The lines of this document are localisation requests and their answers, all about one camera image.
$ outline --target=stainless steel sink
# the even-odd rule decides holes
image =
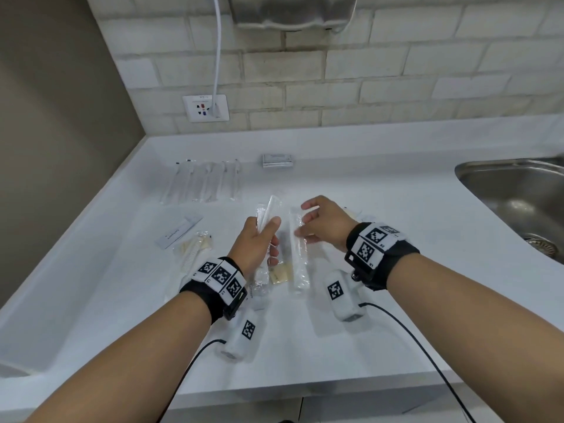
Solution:
[[[463,163],[456,176],[515,233],[564,264],[564,159]]]

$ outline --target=hand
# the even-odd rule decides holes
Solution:
[[[303,217],[305,226],[294,234],[305,237],[308,243],[329,242],[339,251],[347,252],[347,237],[359,223],[346,214],[342,208],[325,196],[314,197],[302,204],[302,209],[317,209]]]
[[[281,222],[280,217],[275,216],[259,234],[256,216],[250,216],[245,221],[243,230],[227,255],[237,263],[245,279],[248,279],[249,275],[261,265],[268,247],[271,244],[278,246],[280,243],[276,237],[276,232]],[[278,264],[278,259],[276,258],[278,256],[278,249],[274,248],[274,246],[270,246],[270,258],[268,259],[270,266]]]

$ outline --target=electrical outlet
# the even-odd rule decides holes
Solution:
[[[182,99],[188,120],[193,123],[229,121],[229,107],[225,95],[215,95],[215,114],[217,117],[212,115],[212,95],[184,96]]]

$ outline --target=sink drain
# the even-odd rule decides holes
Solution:
[[[558,253],[558,248],[556,245],[549,240],[546,240],[540,236],[525,236],[525,242],[535,248],[537,251],[542,252],[544,255],[549,256],[550,258],[554,258]]]

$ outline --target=black cable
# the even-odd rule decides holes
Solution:
[[[213,343],[222,343],[225,344],[227,343],[227,341],[222,340],[222,339],[217,339],[217,340],[212,340],[210,341],[208,344],[206,344],[204,347],[202,347],[200,349],[200,351],[194,356],[194,359],[192,359],[192,362],[190,362],[190,365],[188,365],[188,368],[186,369],[186,371],[184,371],[184,374],[182,376],[182,378],[180,379],[180,382],[178,383],[178,386],[176,389],[174,389],[174,393],[173,395],[170,397],[170,400],[168,402],[168,404],[165,406],[165,409],[162,410],[161,415],[159,416],[159,418],[157,419],[157,421],[155,423],[161,423],[162,418],[165,416],[166,411],[169,409],[169,406],[171,404],[171,402],[173,401],[174,397],[176,396],[176,392],[178,392],[178,389],[180,389],[180,385],[182,384],[182,382],[184,381],[184,379],[186,378],[186,375],[188,374],[188,371],[190,371],[190,368],[192,368],[192,365],[194,365],[194,362],[196,362],[196,359],[198,359],[198,357],[200,357],[201,353],[206,350],[206,348],[208,346],[211,346]]]
[[[442,377],[443,381],[445,382],[445,384],[448,386],[448,388],[451,390],[452,394],[454,395],[454,397],[456,398],[456,400],[458,401],[458,403],[460,404],[460,406],[462,407],[462,410],[468,415],[468,417],[470,418],[470,421],[472,423],[476,423],[476,420],[474,420],[474,418],[472,417],[472,414],[470,414],[470,412],[468,411],[468,409],[466,408],[466,405],[464,405],[464,403],[462,402],[461,398],[456,394],[455,390],[452,388],[451,384],[448,382],[447,378],[444,376],[443,372],[439,369],[439,367],[437,366],[437,364],[435,363],[435,361],[433,361],[433,358],[431,357],[431,355],[429,355],[427,353],[427,350],[425,350],[425,348],[423,347],[423,345],[419,342],[419,340],[415,337],[415,335],[413,335],[413,333],[404,325],[402,324],[402,322],[396,318],[394,315],[392,315],[390,312],[388,312],[385,308],[380,307],[378,305],[375,305],[373,303],[362,303],[359,304],[360,307],[365,307],[365,306],[372,306],[372,307],[376,307],[377,309],[383,311],[385,314],[387,314],[388,316],[390,316],[393,320],[395,320],[403,329],[405,329],[407,331],[407,334],[411,335],[411,338],[417,343],[417,345],[421,348],[421,350],[423,350],[423,353],[427,356],[427,358],[431,361],[431,363],[433,364],[433,366],[435,367],[435,370],[437,370],[437,372],[439,373],[439,375]]]

